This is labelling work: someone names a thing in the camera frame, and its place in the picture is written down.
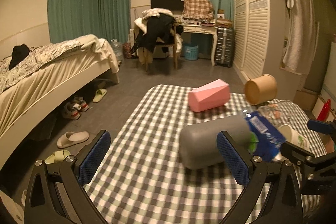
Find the blue laundry basket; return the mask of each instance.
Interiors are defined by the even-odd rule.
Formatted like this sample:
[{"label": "blue laundry basket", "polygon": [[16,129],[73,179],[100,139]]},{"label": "blue laundry basket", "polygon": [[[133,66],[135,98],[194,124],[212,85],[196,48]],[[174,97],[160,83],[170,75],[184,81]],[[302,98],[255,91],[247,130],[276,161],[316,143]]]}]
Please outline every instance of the blue laundry basket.
[{"label": "blue laundry basket", "polygon": [[184,46],[184,58],[186,60],[197,60],[198,59],[198,46]]}]

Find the metal bolt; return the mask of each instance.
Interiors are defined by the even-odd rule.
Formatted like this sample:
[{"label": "metal bolt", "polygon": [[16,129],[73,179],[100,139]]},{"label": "metal bolt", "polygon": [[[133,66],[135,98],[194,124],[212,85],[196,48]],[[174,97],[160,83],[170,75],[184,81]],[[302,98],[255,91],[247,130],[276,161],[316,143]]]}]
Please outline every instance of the metal bolt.
[{"label": "metal bolt", "polygon": [[292,163],[289,160],[285,160],[285,165],[292,166]]},{"label": "metal bolt", "polygon": [[313,179],[314,178],[314,174],[310,173],[307,175],[307,179]]},{"label": "metal bolt", "polygon": [[259,157],[259,156],[254,156],[254,157],[253,157],[253,160],[254,160],[255,162],[261,162],[261,157]]},{"label": "metal bolt", "polygon": [[66,158],[67,162],[73,162],[74,160],[75,160],[75,156],[73,156],[73,155],[67,156],[67,158]]},{"label": "metal bolt", "polygon": [[40,166],[42,164],[42,160],[37,160],[36,162],[35,162],[35,165],[36,166]]}]

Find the tiled floor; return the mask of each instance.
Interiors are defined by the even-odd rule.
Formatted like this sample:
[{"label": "tiled floor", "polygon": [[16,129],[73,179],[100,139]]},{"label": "tiled floor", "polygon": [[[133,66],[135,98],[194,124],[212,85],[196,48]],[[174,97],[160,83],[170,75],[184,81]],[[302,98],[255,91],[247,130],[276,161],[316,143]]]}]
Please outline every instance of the tiled floor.
[{"label": "tiled floor", "polygon": [[231,92],[244,92],[243,84],[233,68],[212,67],[210,60],[205,59],[186,61],[180,58],[178,70],[173,69],[171,58],[154,60],[148,72],[137,60],[124,60],[119,76],[120,83],[108,86],[107,95],[99,103],[92,103],[94,89],[91,83],[78,91],[90,106],[78,120],[66,121],[58,117],[51,139],[40,142],[26,140],[16,149],[0,173],[0,184],[15,202],[21,204],[21,194],[27,189],[34,162],[45,159],[56,151],[56,142],[61,135],[67,131],[90,133],[90,138],[85,143],[67,148],[74,155],[90,143],[100,129],[109,131],[112,138],[115,138],[142,97],[153,86],[169,84],[197,88],[222,79],[230,85]]}]

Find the chair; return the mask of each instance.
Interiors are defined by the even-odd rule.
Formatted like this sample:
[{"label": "chair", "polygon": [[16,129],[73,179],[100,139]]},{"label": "chair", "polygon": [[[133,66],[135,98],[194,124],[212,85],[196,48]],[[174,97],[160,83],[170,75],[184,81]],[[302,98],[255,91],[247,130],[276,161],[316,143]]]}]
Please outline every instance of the chair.
[{"label": "chair", "polygon": [[[137,33],[134,30],[134,37],[137,37]],[[161,38],[157,38],[156,42],[157,44],[155,45],[155,47],[173,47],[173,59],[174,59],[174,69],[177,69],[177,40],[176,40],[176,25],[174,24],[173,26],[173,33],[172,35],[174,36],[174,43],[173,44],[165,44],[163,43],[163,40]],[[141,55],[139,49],[137,50],[137,54],[138,56]],[[149,50],[147,50],[146,48],[143,48],[143,57],[145,60],[145,65],[146,65],[146,71],[148,71],[148,64],[151,63],[149,62],[150,56],[152,53],[149,52]]]}]

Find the blue label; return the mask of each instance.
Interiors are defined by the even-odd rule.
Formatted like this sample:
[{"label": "blue label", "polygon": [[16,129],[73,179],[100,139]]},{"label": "blue label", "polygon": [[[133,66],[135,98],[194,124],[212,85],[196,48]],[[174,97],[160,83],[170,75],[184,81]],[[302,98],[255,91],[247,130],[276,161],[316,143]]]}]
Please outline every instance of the blue label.
[{"label": "blue label", "polygon": [[271,162],[280,152],[281,145],[286,141],[285,137],[265,117],[260,116],[258,111],[250,113],[245,119],[251,131],[259,139],[253,155],[260,156],[266,162]]}]

